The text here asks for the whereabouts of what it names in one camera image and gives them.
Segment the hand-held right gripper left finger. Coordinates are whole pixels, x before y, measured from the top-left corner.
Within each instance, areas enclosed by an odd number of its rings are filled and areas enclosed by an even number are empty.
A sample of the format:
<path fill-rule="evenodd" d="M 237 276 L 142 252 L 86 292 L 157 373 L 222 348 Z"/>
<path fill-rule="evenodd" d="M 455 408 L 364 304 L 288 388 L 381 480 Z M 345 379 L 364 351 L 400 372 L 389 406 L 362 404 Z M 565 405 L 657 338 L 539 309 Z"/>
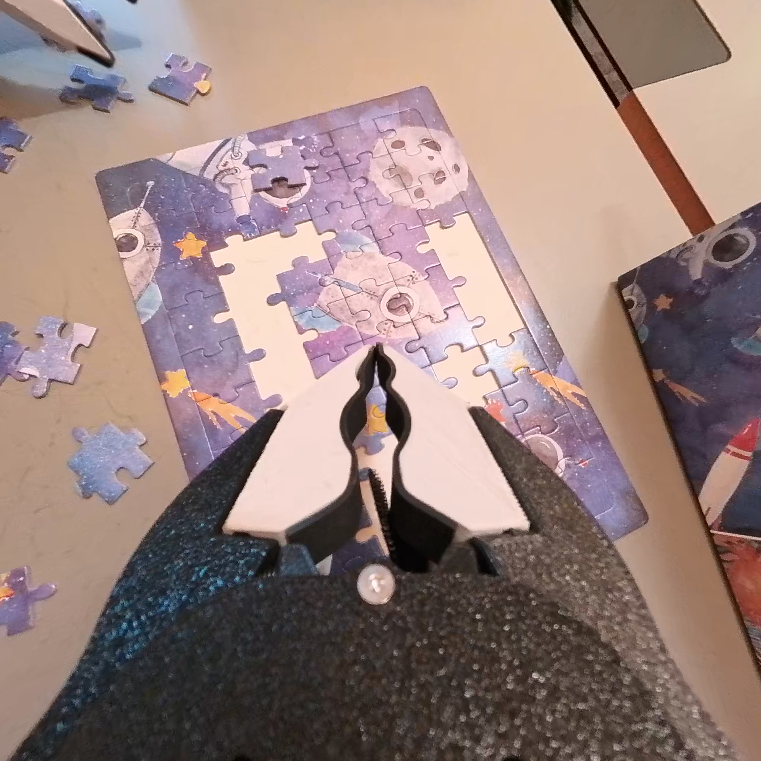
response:
<path fill-rule="evenodd" d="M 363 348 L 296 396 L 281 414 L 223 524 L 328 557 L 351 540 L 363 502 L 354 441 L 366 422 L 375 348 Z"/>

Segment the space jigsaw puzzle board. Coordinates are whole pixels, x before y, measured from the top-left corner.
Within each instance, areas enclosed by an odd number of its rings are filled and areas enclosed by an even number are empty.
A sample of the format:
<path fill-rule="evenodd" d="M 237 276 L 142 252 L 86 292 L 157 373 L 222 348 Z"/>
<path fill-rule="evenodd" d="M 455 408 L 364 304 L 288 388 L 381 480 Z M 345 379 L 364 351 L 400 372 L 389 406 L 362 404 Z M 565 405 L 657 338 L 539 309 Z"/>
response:
<path fill-rule="evenodd" d="M 255 193 L 249 151 L 319 161 Z M 647 512 L 424 87 L 101 170 L 100 198 L 189 479 L 386 342 L 481 405 L 606 535 Z"/>

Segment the blue jigsaw puzzle piece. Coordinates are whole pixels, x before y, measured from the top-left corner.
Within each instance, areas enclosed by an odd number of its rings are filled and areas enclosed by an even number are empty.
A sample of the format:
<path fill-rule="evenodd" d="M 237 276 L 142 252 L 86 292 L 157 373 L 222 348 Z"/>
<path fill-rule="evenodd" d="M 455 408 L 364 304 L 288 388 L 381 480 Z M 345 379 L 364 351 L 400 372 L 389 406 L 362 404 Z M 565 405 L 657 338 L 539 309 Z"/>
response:
<path fill-rule="evenodd" d="M 67 465 L 77 476 L 75 488 L 82 499 L 97 494 L 112 505 L 128 489 L 117 478 L 117 472 L 126 470 L 133 479 L 138 479 L 154 462 L 141 450 L 147 439 L 136 428 L 122 429 L 106 422 L 93 432 L 74 427 L 71 435 L 79 448 Z"/>
<path fill-rule="evenodd" d="M 34 349 L 26 349 L 17 364 L 17 371 L 33 379 L 31 395 L 35 399 L 45 397 L 52 382 L 72 385 L 81 365 L 75 362 L 75 352 L 90 347 L 98 329 L 83 323 L 71 323 L 71 332 L 63 336 L 67 321 L 53 316 L 41 317 L 34 329 L 42 343 Z"/>
<path fill-rule="evenodd" d="M 300 188 L 307 182 L 308 170 L 319 167 L 319 161 L 304 157 L 298 146 L 281 146 L 276 155 L 256 148 L 248 152 L 245 164 L 251 170 L 250 181 L 255 193 L 269 192 L 278 181 L 287 187 Z"/>
<path fill-rule="evenodd" d="M 19 126 L 15 119 L 1 117 L 1 173 L 9 174 L 31 143 L 32 136 Z"/>
<path fill-rule="evenodd" d="M 127 80 L 119 74 L 96 74 L 89 67 L 74 65 L 69 73 L 73 84 L 67 84 L 59 92 L 64 103 L 74 104 L 87 100 L 93 109 L 110 113 L 117 102 L 133 103 L 135 96 L 125 89 Z"/>
<path fill-rule="evenodd" d="M 7 321 L 1 322 L 1 380 L 3 384 L 10 377 L 16 381 L 24 382 L 29 378 L 28 374 L 20 372 L 17 367 L 24 355 L 26 348 L 17 340 L 18 328 Z"/>
<path fill-rule="evenodd" d="M 84 24 L 90 33 L 100 40 L 106 38 L 107 25 L 103 16 L 96 8 L 85 5 L 81 1 L 64 1 L 72 13 Z"/>

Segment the blue jigsaw piece orange mark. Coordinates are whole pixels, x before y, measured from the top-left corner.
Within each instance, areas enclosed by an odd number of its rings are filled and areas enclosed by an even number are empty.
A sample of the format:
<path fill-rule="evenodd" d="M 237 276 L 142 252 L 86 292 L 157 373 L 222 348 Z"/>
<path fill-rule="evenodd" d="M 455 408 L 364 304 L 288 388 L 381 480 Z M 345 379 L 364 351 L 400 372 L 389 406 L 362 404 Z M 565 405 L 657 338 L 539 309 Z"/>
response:
<path fill-rule="evenodd" d="M 33 585 L 31 576 L 30 566 L 15 567 L 1 574 L 1 627 L 6 637 L 32 629 L 35 604 L 57 592 L 52 583 Z"/>

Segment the beige desk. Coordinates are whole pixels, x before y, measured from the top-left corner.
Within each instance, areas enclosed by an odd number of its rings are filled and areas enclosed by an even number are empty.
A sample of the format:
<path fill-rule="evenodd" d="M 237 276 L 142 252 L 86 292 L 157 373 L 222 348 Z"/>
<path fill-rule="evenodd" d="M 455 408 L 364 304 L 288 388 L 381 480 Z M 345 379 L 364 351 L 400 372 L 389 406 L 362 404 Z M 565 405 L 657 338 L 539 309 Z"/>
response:
<path fill-rule="evenodd" d="M 2 43 L 2 115 L 33 136 L 2 175 L 2 320 L 98 329 L 73 385 L 2 384 L 2 569 L 57 585 L 2 636 L 2 759 L 44 714 L 123 566 L 187 483 L 95 174 L 427 86 L 642 500 L 616 546 L 685 679 L 759 759 L 753 655 L 614 288 L 691 235 L 551 2 L 90 2 L 135 94 L 111 114 L 58 99 L 71 59 Z M 186 106 L 147 89 L 171 52 L 212 67 Z M 154 462 L 112 505 L 82 499 L 74 427 L 146 436 Z"/>

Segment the blue jigsaw piece orange corner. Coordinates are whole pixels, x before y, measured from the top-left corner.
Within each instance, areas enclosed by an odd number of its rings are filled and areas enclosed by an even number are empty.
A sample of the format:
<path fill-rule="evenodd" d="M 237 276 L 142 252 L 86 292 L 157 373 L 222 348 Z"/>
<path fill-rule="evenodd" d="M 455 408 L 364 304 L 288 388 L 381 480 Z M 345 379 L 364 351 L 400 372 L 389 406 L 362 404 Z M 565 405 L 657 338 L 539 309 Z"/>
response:
<path fill-rule="evenodd" d="M 212 67 L 203 62 L 190 62 L 187 57 L 171 52 L 165 62 L 166 72 L 155 76 L 147 89 L 186 106 L 196 96 L 205 96 L 211 90 L 209 77 Z"/>

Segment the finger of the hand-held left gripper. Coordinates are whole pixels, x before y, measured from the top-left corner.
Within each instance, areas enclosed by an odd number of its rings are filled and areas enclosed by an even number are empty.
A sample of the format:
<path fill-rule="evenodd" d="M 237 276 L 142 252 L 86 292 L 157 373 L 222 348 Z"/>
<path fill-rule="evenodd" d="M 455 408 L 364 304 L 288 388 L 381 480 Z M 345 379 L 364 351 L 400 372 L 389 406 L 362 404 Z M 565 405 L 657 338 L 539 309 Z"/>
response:
<path fill-rule="evenodd" d="M 1 12 L 33 31 L 48 46 L 114 66 L 116 59 L 107 38 L 93 36 L 64 1 L 1 1 Z"/>

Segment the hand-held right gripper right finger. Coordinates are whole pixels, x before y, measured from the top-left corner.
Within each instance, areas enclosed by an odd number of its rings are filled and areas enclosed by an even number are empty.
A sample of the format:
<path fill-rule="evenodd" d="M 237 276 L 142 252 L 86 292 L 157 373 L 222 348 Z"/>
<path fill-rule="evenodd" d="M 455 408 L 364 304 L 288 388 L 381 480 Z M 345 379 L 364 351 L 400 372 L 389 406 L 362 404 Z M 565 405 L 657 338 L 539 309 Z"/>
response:
<path fill-rule="evenodd" d="M 389 522 L 428 562 L 453 544 L 527 532 L 530 520 L 473 413 L 391 348 L 379 348 L 386 421 L 397 440 Z"/>

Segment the space print puzzle box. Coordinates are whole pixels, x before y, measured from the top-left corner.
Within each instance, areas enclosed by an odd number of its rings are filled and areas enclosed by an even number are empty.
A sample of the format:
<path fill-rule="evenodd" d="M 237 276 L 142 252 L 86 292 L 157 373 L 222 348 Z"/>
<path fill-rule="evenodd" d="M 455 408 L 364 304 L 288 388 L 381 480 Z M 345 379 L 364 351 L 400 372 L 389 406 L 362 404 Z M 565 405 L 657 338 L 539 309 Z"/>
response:
<path fill-rule="evenodd" d="M 760 659 L 760 204 L 617 279 Z"/>

